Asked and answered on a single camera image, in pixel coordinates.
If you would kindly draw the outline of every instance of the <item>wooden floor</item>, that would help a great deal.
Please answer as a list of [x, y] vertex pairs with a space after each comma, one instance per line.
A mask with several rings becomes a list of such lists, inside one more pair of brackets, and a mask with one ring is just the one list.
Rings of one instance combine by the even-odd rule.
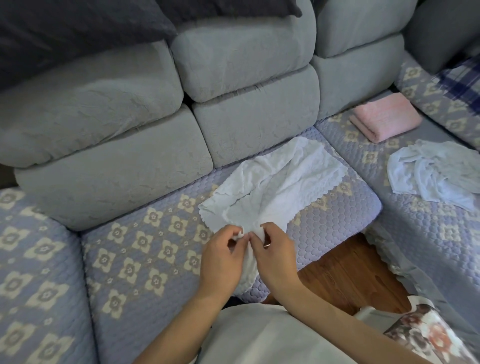
[[[407, 291], [362, 234], [352, 236], [299, 272], [312, 292], [354, 315], [364, 306], [403, 313], [410, 310]], [[265, 303], [276, 303], [269, 296]]]

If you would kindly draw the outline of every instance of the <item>white cloth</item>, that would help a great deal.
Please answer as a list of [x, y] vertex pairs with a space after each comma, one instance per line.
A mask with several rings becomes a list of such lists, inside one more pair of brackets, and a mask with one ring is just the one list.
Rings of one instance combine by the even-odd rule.
[[241, 304], [222, 310], [198, 364], [355, 364], [282, 306]]
[[[213, 232], [232, 224], [241, 226], [244, 233], [255, 232], [264, 241], [261, 224], [272, 221], [286, 231], [297, 212], [338, 186], [346, 172], [347, 167], [320, 142], [295, 137], [272, 153], [240, 164], [199, 205], [200, 216]], [[257, 275], [249, 244], [234, 294], [250, 289]]]
[[480, 194], [480, 154], [454, 142], [417, 140], [392, 154], [387, 173], [395, 194], [475, 210]]

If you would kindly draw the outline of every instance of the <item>pink towel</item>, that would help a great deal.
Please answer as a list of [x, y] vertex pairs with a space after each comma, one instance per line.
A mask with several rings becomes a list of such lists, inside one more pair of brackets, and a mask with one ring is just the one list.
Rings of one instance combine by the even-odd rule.
[[405, 96], [396, 93], [357, 106], [350, 121], [370, 141], [379, 143], [415, 129], [421, 123], [421, 116]]

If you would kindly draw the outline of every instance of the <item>person's right arm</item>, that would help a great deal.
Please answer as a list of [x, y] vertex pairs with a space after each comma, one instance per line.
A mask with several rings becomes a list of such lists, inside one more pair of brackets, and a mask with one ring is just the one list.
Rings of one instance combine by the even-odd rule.
[[275, 299], [296, 319], [316, 331], [358, 364], [428, 364], [356, 318], [307, 289], [297, 274], [295, 245], [277, 225], [262, 225], [271, 244], [250, 233], [258, 271]]

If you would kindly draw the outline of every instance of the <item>blue plaid fabric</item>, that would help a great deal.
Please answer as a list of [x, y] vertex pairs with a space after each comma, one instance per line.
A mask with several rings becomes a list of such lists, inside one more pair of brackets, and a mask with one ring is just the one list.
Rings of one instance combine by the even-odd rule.
[[455, 68], [441, 71], [438, 78], [448, 97], [462, 100], [480, 115], [480, 55], [463, 61]]

